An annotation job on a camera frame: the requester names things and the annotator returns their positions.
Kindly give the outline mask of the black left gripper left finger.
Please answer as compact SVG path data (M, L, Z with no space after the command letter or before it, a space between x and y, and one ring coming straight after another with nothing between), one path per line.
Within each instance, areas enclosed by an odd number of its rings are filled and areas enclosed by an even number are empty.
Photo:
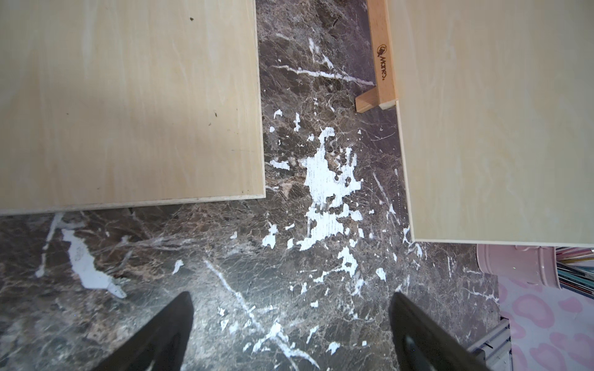
M182 292L96 370L180 370L193 327L190 292Z

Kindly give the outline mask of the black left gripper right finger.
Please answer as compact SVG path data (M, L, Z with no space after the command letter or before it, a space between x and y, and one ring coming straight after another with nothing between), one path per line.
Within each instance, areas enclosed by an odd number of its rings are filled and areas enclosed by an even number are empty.
M399 369L488 369L401 292L392 295L388 315Z

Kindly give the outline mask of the light plywood board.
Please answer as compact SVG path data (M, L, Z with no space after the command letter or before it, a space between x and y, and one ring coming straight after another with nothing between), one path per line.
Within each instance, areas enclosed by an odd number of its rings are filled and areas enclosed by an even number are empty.
M256 14L2 2L2 214L263 198Z

